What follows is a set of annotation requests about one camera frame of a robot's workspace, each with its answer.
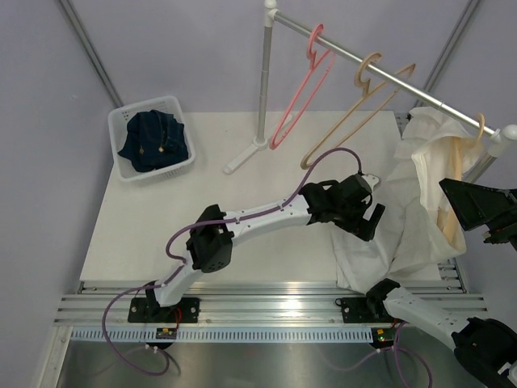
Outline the white satin garment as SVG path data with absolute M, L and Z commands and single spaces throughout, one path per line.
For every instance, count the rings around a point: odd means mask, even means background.
M 365 242 L 342 230 L 332 230 L 330 237 L 336 262 L 336 285 L 366 293 L 383 280 L 389 272 L 401 235 L 401 230 L 381 227 L 373 240 Z

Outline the dark blue denim skirt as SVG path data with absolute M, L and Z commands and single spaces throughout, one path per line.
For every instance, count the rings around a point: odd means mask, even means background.
M 124 146 L 117 154 L 132 168 L 146 173 L 187 161 L 185 125 L 173 114 L 150 110 L 138 112 L 126 125 Z

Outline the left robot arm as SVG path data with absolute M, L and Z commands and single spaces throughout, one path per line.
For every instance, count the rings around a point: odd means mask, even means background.
M 385 211 L 372 195 L 380 178 L 359 172 L 343 181 L 303 183 L 289 198 L 254 209 L 224 212 L 218 205 L 207 207 L 196 223 L 186 226 L 189 234 L 178 265 L 145 290 L 146 313 L 154 322 L 164 322 L 174 313 L 184 293 L 203 274 L 230 264 L 233 248 L 252 239 L 293 226 L 332 223 L 363 241 L 370 241 Z

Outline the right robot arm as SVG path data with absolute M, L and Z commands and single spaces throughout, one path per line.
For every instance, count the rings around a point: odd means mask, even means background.
M 484 242 L 516 246 L 516 190 L 489 188 L 455 179 L 439 186 L 462 230 L 487 226 Z M 367 293 L 368 314 L 409 323 L 439 340 L 459 364 L 487 387 L 516 386 L 516 332 L 493 318 L 465 318 L 415 296 L 384 279 Z

